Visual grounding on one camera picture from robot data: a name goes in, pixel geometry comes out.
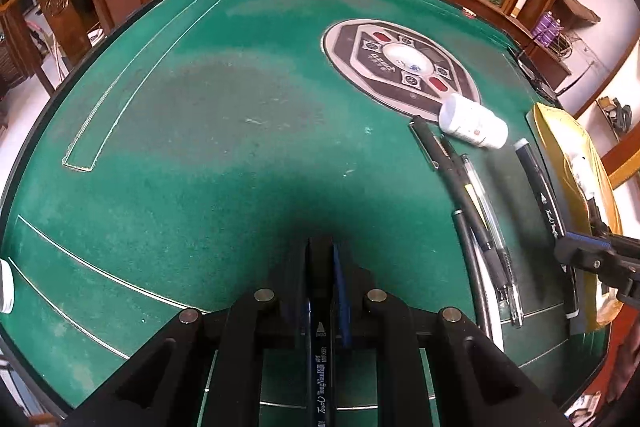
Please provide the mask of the black slim pen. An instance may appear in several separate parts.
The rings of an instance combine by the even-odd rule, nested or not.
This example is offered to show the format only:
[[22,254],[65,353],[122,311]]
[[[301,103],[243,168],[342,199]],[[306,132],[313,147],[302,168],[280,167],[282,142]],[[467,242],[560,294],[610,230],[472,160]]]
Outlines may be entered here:
[[504,350],[498,303],[495,297],[489,296],[484,283],[487,282],[490,289],[494,286],[488,277],[487,270],[480,267],[473,233],[469,225],[466,224],[461,209],[454,210],[451,217],[462,249],[466,271],[468,271],[475,323],[500,350]]

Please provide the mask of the purple bottles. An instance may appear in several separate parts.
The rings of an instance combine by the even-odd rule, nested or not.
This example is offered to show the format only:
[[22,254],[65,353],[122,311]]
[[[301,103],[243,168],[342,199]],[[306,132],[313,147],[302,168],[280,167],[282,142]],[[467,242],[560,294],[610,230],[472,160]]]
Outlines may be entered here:
[[561,21],[551,11],[543,12],[532,31],[533,40],[548,48],[562,29]]

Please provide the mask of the black Touch marker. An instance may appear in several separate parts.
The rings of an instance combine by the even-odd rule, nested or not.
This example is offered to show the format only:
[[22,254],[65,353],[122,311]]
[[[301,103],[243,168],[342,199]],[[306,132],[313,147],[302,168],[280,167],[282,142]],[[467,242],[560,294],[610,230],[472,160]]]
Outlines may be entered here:
[[309,239],[304,269],[308,425],[333,426],[335,269],[331,239]]

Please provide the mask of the small red white chip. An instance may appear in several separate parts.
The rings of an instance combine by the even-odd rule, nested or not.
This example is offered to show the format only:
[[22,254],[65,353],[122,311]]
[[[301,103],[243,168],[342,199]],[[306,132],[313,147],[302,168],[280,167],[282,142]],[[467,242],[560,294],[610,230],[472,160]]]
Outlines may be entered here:
[[471,11],[471,10],[469,10],[467,8],[462,8],[461,9],[461,13],[467,18],[475,18],[476,17],[476,14],[473,11]]

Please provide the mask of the white barrel pen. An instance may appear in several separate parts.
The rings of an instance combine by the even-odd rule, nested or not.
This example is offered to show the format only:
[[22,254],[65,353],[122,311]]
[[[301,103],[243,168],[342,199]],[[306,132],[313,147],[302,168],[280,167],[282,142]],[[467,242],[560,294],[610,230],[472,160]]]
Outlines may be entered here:
[[491,205],[485,187],[482,181],[480,181],[480,176],[473,166],[472,161],[470,161],[469,156],[466,154],[462,154],[460,158],[464,171],[468,176],[476,194],[476,198],[480,203],[480,209],[482,210],[489,234],[491,235],[492,243],[494,243],[498,258],[502,265],[503,273],[506,276],[506,297],[508,297],[509,301],[512,326],[516,329],[520,329],[524,322],[524,311],[509,248],[506,247],[506,241],[504,240],[500,229],[495,209]]

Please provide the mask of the black marker white cap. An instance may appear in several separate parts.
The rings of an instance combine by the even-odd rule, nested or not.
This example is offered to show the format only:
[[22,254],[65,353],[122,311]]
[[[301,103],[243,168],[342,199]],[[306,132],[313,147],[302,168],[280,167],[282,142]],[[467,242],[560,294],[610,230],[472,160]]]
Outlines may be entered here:
[[[532,189],[539,211],[544,220],[544,226],[556,243],[565,235],[565,228],[556,205],[554,193],[537,161],[533,149],[526,139],[519,139],[514,144],[514,150],[520,161],[528,183]],[[573,320],[579,314],[579,298],[576,288],[575,270],[567,265],[560,265],[563,275],[564,312],[567,320]]]

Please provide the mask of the black yellow pen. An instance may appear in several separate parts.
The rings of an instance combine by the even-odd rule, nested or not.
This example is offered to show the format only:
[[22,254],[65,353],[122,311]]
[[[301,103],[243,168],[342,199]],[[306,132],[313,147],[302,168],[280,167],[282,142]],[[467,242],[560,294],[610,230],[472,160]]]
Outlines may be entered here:
[[451,199],[457,205],[457,208],[462,211],[466,222],[468,222],[478,245],[480,245],[480,251],[483,254],[491,283],[494,284],[496,291],[506,297],[506,285],[508,285],[506,273],[504,273],[499,260],[494,241],[490,237],[488,228],[482,217],[480,217],[480,212],[474,205],[469,191],[466,189],[466,184],[463,182],[459,169],[454,165],[454,161],[446,153],[446,150],[442,147],[439,139],[436,138],[424,118],[421,116],[412,117],[409,127],[426,156],[430,158],[435,170],[444,180]]

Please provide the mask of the white pill bottle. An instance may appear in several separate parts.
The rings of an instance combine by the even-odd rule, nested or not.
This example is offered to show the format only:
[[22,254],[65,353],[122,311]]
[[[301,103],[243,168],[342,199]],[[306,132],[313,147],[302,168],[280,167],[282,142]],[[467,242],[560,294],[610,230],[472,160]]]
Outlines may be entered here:
[[480,103],[453,93],[442,101],[438,113],[442,132],[466,143],[500,150],[509,135],[504,120]]

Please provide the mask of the yellow-rimmed white tray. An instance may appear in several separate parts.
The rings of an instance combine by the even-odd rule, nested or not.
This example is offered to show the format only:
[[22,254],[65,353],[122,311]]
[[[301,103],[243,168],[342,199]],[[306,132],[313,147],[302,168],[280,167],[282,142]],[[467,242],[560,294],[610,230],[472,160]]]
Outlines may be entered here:
[[[615,234],[623,232],[622,220],[615,202],[613,187],[590,135],[565,110],[536,103],[527,114],[535,129],[542,153],[546,155],[548,173],[562,217],[568,229],[590,235],[588,202],[596,202],[601,220]],[[620,313],[623,303],[615,291],[602,291],[597,275],[579,271],[577,292],[580,310],[570,320],[572,334],[592,333],[610,324]]]

